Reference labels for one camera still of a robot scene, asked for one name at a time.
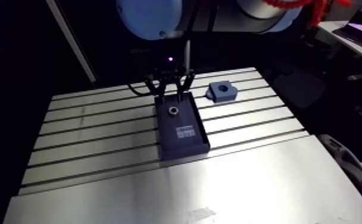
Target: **metal frame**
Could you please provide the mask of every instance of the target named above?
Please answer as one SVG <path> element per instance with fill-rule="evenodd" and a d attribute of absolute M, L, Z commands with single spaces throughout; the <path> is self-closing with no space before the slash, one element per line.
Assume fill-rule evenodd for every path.
<path fill-rule="evenodd" d="M 71 29 L 65 20 L 65 17 L 60 11 L 56 0 L 46 0 L 46 3 L 48 4 L 53 16 L 55 17 L 57 24 L 60 26 L 60 29 L 63 32 L 65 38 L 67 39 L 68 44 L 70 44 L 70 47 L 72 48 L 86 75 L 88 76 L 89 81 L 94 84 L 96 81 L 96 77 L 93 74 L 93 71 L 89 66 L 88 61 L 86 60 L 80 46 L 78 45 L 76 38 L 73 36 Z"/>

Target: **dark background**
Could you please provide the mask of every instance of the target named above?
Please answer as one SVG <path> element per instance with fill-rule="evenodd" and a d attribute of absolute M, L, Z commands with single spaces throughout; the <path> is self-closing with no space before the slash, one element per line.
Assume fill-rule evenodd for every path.
<path fill-rule="evenodd" d="M 62 2 L 65 8 L 70 6 L 65 2 L 75 0 Z M 75 5 L 80 8 L 73 12 L 84 10 L 91 2 L 77 1 Z M 101 7 L 105 2 L 109 1 L 97 1 L 94 6 Z M 327 48 L 313 40 L 315 29 L 306 29 L 308 10 L 280 33 L 194 33 L 192 67 L 201 71 L 251 66 L 263 70 L 269 62 L 282 60 L 283 64 L 304 69 L 327 83 L 327 92 L 305 113 L 294 111 L 299 120 L 311 133 L 329 133 L 350 149 L 362 149 L 362 120 L 352 110 L 362 99 L 362 83 L 341 85 L 347 75 L 356 72 L 354 69 L 362 70 L 362 58 L 357 59 L 350 50 L 343 49 L 338 56 L 339 63 L 330 63 L 326 60 L 327 51 L 309 47 L 320 44 Z M 90 32 L 93 36 L 85 36 L 99 41 L 85 45 L 84 50 L 106 55 L 88 58 L 99 65 L 93 68 L 99 76 L 97 87 L 139 81 L 156 62 L 163 66 L 163 55 L 172 54 L 173 46 L 179 44 L 139 40 L 124 30 L 108 8 L 104 13 L 96 11 L 95 16 L 72 15 L 76 21 L 72 28 L 79 32 L 87 32 L 82 26 L 93 30 Z M 115 28 L 105 35 L 101 33 L 103 24 L 94 23 L 94 19 L 106 21 L 108 24 L 104 27 L 113 22 Z M 149 51 L 132 54 L 133 49 Z M 140 66 L 130 67 L 131 62 Z M 325 70 L 333 72 L 333 76 L 324 75 Z M 10 197 L 17 195 L 51 97 L 92 88 L 44 0 L 0 0 L 0 223 Z"/>

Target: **red object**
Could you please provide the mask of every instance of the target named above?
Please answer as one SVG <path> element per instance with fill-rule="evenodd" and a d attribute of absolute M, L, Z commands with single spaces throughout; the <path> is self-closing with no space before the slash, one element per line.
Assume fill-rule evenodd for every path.
<path fill-rule="evenodd" d="M 310 24 L 312 26 L 318 25 L 322 20 L 324 9 L 327 5 L 327 0 L 296 0 L 295 2 L 285 2 L 283 0 L 262 0 L 274 7 L 290 10 L 291 8 L 299 8 L 310 3 L 313 4 L 313 15 L 311 16 Z M 337 0 L 337 2 L 343 6 L 350 7 L 352 2 L 350 0 Z"/>

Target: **black cable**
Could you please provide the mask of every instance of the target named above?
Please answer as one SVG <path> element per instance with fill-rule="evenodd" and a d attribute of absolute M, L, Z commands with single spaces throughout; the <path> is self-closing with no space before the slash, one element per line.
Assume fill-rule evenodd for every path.
<path fill-rule="evenodd" d="M 217 11 L 219 10 L 219 0 L 211 0 L 210 2 L 210 13 L 209 13 L 209 22 L 207 25 L 207 32 L 212 32 L 214 27 L 214 22 L 216 21 Z"/>
<path fill-rule="evenodd" d="M 152 92 L 138 92 L 137 90 L 134 89 L 134 87 L 131 86 L 131 84 L 127 84 L 127 86 L 137 96 L 146 97 L 152 95 Z"/>

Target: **aluminum table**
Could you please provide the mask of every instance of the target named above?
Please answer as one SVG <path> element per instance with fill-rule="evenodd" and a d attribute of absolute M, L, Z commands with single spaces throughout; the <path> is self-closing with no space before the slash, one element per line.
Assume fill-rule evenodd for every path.
<path fill-rule="evenodd" d="M 238 95 L 214 104 L 223 80 Z M 153 97 L 53 97 L 5 223 L 362 223 L 359 192 L 254 68 L 199 74 L 191 92 L 211 151 L 166 163 Z"/>

